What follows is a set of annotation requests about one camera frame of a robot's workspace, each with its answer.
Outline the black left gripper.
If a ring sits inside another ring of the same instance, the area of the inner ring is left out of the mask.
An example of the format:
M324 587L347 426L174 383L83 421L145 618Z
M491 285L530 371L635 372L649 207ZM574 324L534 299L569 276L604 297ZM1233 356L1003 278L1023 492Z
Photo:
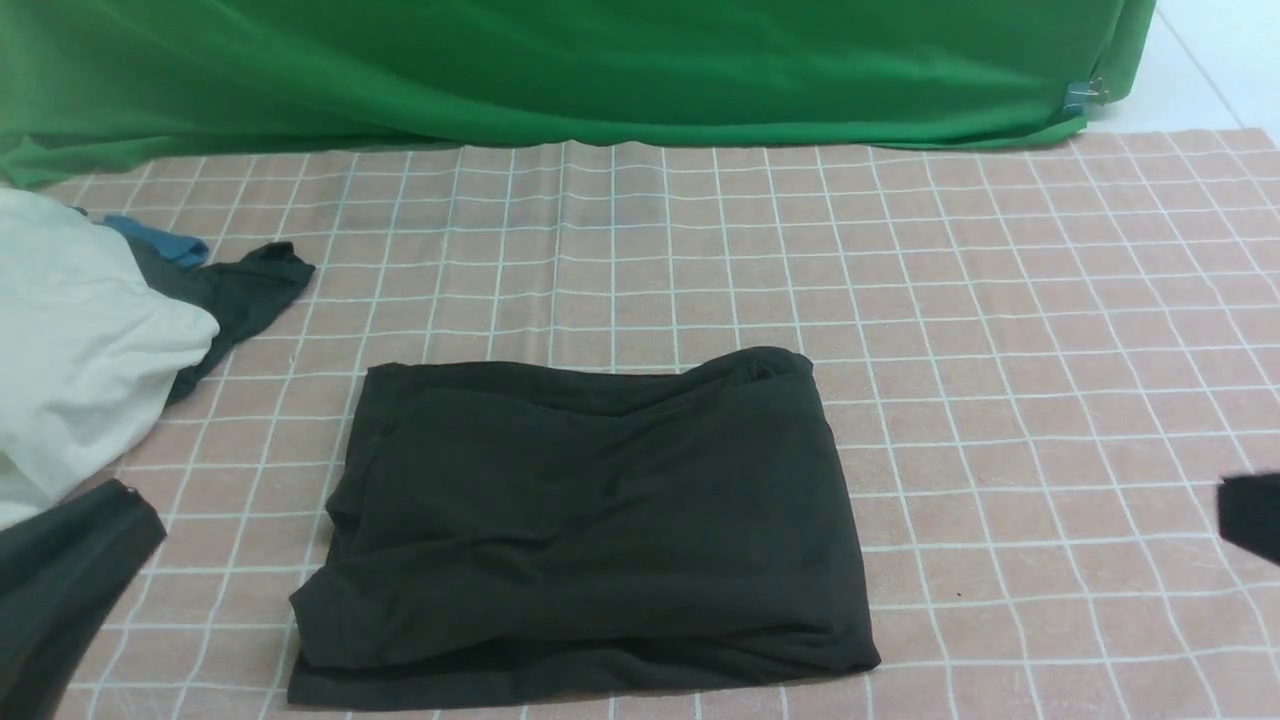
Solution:
M50 719L99 629L166 538L106 480L1 533L1 716Z

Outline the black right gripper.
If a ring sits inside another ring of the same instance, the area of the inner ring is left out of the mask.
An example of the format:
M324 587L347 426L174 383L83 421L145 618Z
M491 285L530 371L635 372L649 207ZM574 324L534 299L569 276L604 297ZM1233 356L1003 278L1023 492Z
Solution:
M1222 541L1279 565L1277 471L1224 477L1216 488L1216 509Z

